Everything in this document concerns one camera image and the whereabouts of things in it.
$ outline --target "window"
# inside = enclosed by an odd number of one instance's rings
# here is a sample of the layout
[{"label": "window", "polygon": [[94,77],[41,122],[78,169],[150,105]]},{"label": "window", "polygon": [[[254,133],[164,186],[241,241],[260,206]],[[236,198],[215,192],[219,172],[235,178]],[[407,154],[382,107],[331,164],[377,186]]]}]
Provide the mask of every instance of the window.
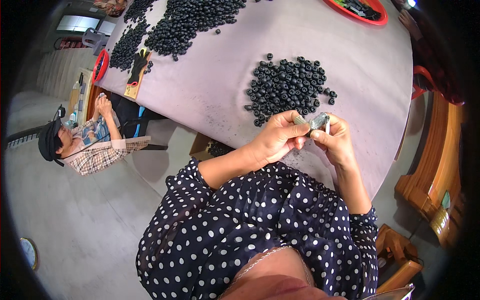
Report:
[{"label": "window", "polygon": [[114,28],[115,23],[103,21],[102,24],[100,24],[100,28],[98,29],[98,31],[104,33],[107,36],[110,36]]},{"label": "window", "polygon": [[96,28],[99,21],[100,21],[99,19],[95,19],[95,18],[65,15],[61,19],[60,24],[57,27],[57,30],[85,32],[85,30],[87,30],[90,27]]}]

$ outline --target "hand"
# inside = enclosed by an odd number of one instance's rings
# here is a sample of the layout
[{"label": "hand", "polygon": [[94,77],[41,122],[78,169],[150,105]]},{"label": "hand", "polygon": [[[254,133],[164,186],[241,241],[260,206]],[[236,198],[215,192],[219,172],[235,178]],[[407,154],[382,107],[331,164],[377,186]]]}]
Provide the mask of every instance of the hand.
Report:
[{"label": "hand", "polygon": [[304,135],[310,131],[310,125],[295,125],[293,119],[298,115],[297,111],[289,110],[272,116],[265,129],[246,145],[258,168],[277,162],[294,147],[303,148],[307,141]]},{"label": "hand", "polygon": [[98,111],[104,118],[112,117],[112,103],[107,99],[107,96],[98,99]]},{"label": "hand", "polygon": [[423,37],[419,27],[417,26],[417,22],[415,22],[415,20],[406,10],[402,10],[400,12],[398,19],[403,24],[403,26],[405,26],[408,32],[410,32],[414,40],[418,41]]},{"label": "hand", "polygon": [[321,130],[313,130],[310,137],[315,144],[326,151],[328,160],[335,168],[349,168],[357,165],[353,152],[350,129],[347,121],[339,117],[330,116],[330,134]]}]

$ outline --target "concrete floor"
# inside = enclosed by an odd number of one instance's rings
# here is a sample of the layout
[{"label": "concrete floor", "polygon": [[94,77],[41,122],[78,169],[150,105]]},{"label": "concrete floor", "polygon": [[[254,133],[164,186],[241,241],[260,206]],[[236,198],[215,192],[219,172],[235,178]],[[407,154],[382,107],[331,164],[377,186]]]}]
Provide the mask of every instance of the concrete floor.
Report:
[{"label": "concrete floor", "polygon": [[[9,133],[42,125],[58,99],[28,92],[17,95]],[[424,260],[430,285],[446,260],[428,224],[394,186],[408,172],[426,114],[425,98],[412,102],[406,136],[373,199],[378,226],[386,223],[410,237]],[[151,121],[147,134],[167,151],[139,151],[105,171],[80,177],[45,161],[37,142],[6,151],[6,183],[18,235],[32,238],[39,251],[36,274],[53,299],[150,299],[138,283],[135,255],[140,237],[165,193],[165,178],[190,159],[196,132],[171,120]]]}]

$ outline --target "red plate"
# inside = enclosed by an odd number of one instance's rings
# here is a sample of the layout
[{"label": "red plate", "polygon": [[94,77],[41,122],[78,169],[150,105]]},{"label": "red plate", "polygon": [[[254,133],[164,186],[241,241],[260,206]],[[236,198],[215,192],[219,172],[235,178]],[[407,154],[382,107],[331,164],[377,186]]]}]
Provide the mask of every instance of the red plate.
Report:
[{"label": "red plate", "polygon": [[[100,71],[98,72],[98,76],[95,78],[95,71],[96,71],[96,68],[98,67],[98,65],[100,64],[100,60],[102,59],[102,57],[103,57],[102,66],[100,67]],[[107,71],[108,61],[109,61],[108,52],[106,52],[105,49],[103,49],[102,51],[100,51],[100,54],[98,55],[98,58],[96,59],[95,66],[93,67],[92,84],[94,84],[96,81],[99,81],[100,79],[102,79],[103,75]]]},{"label": "red plate", "polygon": [[324,1],[334,10],[336,10],[340,13],[348,14],[348,15],[350,15],[350,16],[356,18],[356,19],[359,19],[360,21],[364,21],[366,23],[370,23],[370,24],[373,24],[373,25],[385,25],[388,22],[388,14],[385,11],[384,6],[380,3],[379,0],[360,0],[360,2],[362,2],[363,4],[367,4],[368,6],[373,8],[373,10],[378,11],[379,13],[382,14],[380,19],[377,20],[377,21],[372,21],[372,20],[362,18],[359,15],[356,15],[353,12],[341,7],[334,0],[324,0]]}]

